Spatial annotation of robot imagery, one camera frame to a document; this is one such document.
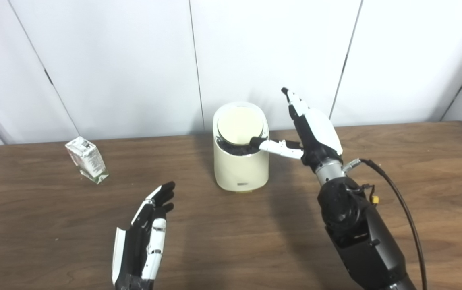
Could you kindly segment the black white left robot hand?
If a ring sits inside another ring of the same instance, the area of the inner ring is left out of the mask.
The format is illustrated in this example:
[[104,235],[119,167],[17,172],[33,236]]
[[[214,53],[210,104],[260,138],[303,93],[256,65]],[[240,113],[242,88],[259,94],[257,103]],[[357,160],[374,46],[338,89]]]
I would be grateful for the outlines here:
[[116,290],[152,290],[162,261],[166,214],[174,208],[176,184],[171,181],[152,191],[137,209],[128,229],[116,229],[112,284]]

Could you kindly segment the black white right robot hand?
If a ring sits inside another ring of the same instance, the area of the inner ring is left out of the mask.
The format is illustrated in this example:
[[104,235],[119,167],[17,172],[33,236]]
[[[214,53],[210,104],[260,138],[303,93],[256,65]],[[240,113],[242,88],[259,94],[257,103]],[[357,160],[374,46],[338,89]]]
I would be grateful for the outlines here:
[[251,147],[271,154],[301,160],[312,169],[326,160],[343,163],[343,148],[339,136],[326,114],[307,105],[297,94],[286,87],[281,89],[288,102],[288,114],[300,141],[252,137]]

